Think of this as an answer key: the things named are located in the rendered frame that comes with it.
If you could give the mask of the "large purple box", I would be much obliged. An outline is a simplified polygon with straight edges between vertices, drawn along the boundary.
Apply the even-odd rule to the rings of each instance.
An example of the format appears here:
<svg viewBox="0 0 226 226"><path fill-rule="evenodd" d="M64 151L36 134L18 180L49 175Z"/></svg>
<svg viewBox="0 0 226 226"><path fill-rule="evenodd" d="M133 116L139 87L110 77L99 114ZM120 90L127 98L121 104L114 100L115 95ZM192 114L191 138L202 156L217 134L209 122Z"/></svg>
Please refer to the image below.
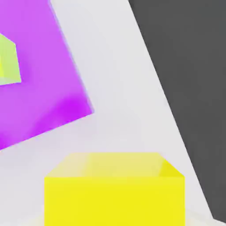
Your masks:
<svg viewBox="0 0 226 226"><path fill-rule="evenodd" d="M21 83L0 86L0 150L93 113L50 0L0 0Z"/></svg>

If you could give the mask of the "small yellow cube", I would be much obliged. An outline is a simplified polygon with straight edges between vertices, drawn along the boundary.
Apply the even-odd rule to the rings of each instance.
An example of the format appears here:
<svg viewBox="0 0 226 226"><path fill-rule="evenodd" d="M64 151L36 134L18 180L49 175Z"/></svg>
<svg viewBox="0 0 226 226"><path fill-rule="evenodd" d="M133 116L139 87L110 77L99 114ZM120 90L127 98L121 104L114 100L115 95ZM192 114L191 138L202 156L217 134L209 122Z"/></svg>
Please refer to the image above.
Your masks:
<svg viewBox="0 0 226 226"><path fill-rule="evenodd" d="M44 226L185 226L185 178L156 152L69 154L44 178Z"/></svg>

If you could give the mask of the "small lime green cube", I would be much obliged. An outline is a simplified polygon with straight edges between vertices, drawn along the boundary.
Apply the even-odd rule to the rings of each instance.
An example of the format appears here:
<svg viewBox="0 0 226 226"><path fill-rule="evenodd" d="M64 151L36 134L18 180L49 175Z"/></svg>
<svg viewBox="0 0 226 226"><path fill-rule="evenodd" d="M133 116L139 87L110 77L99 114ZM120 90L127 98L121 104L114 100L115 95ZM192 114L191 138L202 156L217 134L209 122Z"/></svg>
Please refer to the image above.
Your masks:
<svg viewBox="0 0 226 226"><path fill-rule="evenodd" d="M16 45L0 34L0 86L21 83Z"/></svg>

